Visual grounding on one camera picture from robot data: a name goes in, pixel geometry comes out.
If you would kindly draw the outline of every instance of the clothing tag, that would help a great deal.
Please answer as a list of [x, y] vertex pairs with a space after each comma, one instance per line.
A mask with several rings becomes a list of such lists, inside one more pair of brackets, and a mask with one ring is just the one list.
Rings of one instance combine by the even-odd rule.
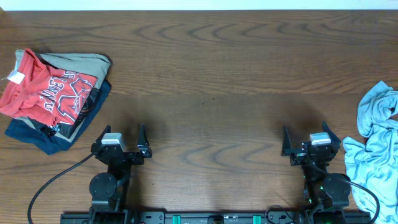
[[22, 74], [21, 72], [13, 70], [8, 76], [7, 79], [16, 83], [16, 84], [21, 84], [23, 79], [25, 78], [25, 75]]

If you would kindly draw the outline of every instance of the red t-shirt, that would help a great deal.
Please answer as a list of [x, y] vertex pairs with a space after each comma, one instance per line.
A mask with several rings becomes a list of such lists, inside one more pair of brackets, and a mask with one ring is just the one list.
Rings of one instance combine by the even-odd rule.
[[74, 124], [96, 77], [44, 65], [31, 49], [25, 49], [18, 72], [20, 84], [9, 82], [0, 99], [0, 112], [18, 118], [28, 116], [43, 124]]

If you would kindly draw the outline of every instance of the folded clothes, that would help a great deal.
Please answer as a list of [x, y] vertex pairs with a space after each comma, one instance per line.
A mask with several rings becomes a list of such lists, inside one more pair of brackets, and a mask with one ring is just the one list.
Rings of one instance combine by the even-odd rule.
[[30, 126], [24, 121], [18, 119], [13, 119], [11, 121], [10, 125], [6, 129], [6, 135], [22, 142], [34, 144], [48, 155], [54, 154], [59, 150], [66, 151], [76, 142], [92, 122], [98, 111], [101, 109], [105, 99], [108, 97], [110, 90], [111, 85], [107, 80], [104, 80], [100, 89], [101, 93], [99, 94], [96, 104], [80, 124], [79, 129], [75, 131], [75, 135], [71, 141], [67, 141], [64, 138], [57, 136], [49, 136], [46, 132], [35, 129], [33, 125]]
[[[376, 223], [398, 223], [398, 121], [390, 119], [397, 113], [398, 91], [380, 81], [358, 105], [358, 131], [368, 138], [366, 145], [343, 140], [347, 176], [379, 199]], [[353, 196], [359, 209], [375, 214], [371, 195], [354, 187]]]
[[[22, 61], [24, 51], [16, 51], [16, 68], [19, 67]], [[98, 54], [36, 54], [38, 58], [41, 59], [46, 64], [53, 67], [61, 68], [64, 70], [71, 70], [74, 72], [84, 73], [87, 75], [92, 75], [97, 78], [94, 88], [91, 90], [85, 104], [83, 105], [75, 124], [63, 124], [58, 123], [55, 126], [44, 126], [42, 123], [29, 119], [27, 117], [16, 118], [19, 119], [29, 126], [35, 129], [41, 129], [42, 131], [48, 132], [49, 135], [55, 135], [58, 138], [63, 138], [66, 141], [72, 142], [73, 138], [76, 136], [76, 132], [80, 128], [81, 122], [88, 113], [90, 113], [92, 107], [96, 103], [98, 97], [99, 88], [101, 87], [103, 80], [108, 72], [111, 62], [104, 55]]]
[[26, 49], [17, 71], [20, 84], [9, 82], [0, 99], [0, 112], [27, 116], [46, 125], [74, 124], [96, 77], [44, 65]]

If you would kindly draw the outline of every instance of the green connector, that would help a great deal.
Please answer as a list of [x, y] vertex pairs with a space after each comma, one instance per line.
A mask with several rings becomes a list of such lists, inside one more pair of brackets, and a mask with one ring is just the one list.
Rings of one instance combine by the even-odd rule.
[[253, 215], [253, 224], [261, 224], [261, 216]]
[[173, 224], [181, 224], [181, 216], [173, 215]]

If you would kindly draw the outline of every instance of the printed graphic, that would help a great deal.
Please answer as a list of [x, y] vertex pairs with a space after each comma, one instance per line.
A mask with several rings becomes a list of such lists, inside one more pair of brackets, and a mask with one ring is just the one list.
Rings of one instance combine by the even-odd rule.
[[77, 118], [80, 110], [82, 109], [84, 102], [86, 101], [90, 90], [93, 86], [82, 78], [77, 78], [76, 81], [69, 84], [75, 95], [65, 96], [62, 95], [59, 98], [58, 111], [63, 116], [68, 116], [73, 122]]
[[74, 79], [75, 75], [77, 75], [77, 72], [72, 72], [72, 71], [65, 71], [62, 75], [62, 78], [70, 78], [70, 79]]
[[65, 82], [67, 82], [67, 80], [64, 78], [50, 78], [49, 87], [46, 90], [43, 90], [42, 94], [40, 95], [40, 99], [44, 100], [44, 109], [52, 112], [56, 101], [56, 96], [65, 87], [65, 84], [63, 84]]

